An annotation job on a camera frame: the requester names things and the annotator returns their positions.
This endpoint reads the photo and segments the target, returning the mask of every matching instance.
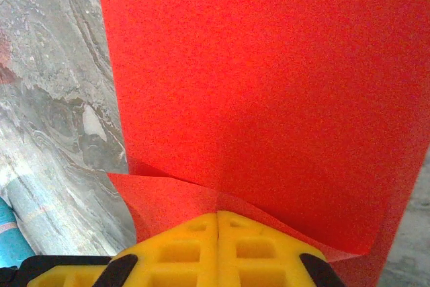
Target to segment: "yellow plastic object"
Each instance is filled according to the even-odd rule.
[[[218,223],[205,214],[145,240],[133,253],[138,262],[124,287],[216,287]]]
[[[199,216],[118,254],[138,256],[123,287],[315,287],[314,247],[235,213]],[[56,266],[28,287],[91,287],[105,265]]]
[[[299,256],[314,247],[235,213],[218,212],[219,287],[315,287]]]
[[[58,265],[33,279],[27,287],[91,287],[105,265]]]

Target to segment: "square hole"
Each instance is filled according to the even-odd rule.
[[[63,287],[66,282],[66,275],[64,274],[50,274],[47,273],[38,281],[38,287]]]
[[[196,241],[174,241],[161,249],[160,262],[199,262],[200,244]]]
[[[75,276],[76,286],[92,286],[97,279],[98,276],[94,276],[94,274],[77,274]]]
[[[191,272],[157,272],[150,279],[150,287],[196,287],[197,275]]]
[[[239,271],[241,287],[286,287],[285,271],[275,268],[246,269]]]
[[[275,248],[267,239],[248,238],[242,239],[236,244],[236,256],[238,258],[269,259],[275,257]]]
[[[191,224],[188,229],[190,231],[194,231],[194,232],[198,232],[198,231],[205,231],[207,227],[206,223],[195,223],[195,224]]]
[[[246,225],[244,225],[243,223],[240,223],[237,220],[231,220],[230,221],[230,227],[232,227],[232,228],[245,228]]]

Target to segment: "gray marble surface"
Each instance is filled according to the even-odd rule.
[[[0,0],[0,194],[38,253],[115,254],[132,219],[99,0]],[[430,286],[430,158],[380,286]]]

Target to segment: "red sheet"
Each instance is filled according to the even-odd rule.
[[[138,242],[202,214],[228,210],[289,234],[320,249],[328,261],[357,257],[294,230],[240,198],[169,177],[109,174],[132,214]]]
[[[376,252],[342,269],[372,284],[429,144],[430,0],[101,3],[130,173]]]

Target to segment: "paper fold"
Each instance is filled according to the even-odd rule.
[[[205,213],[228,210],[313,245],[330,262],[360,256],[303,235],[250,203],[228,194],[170,177],[108,175],[130,210],[138,242]]]

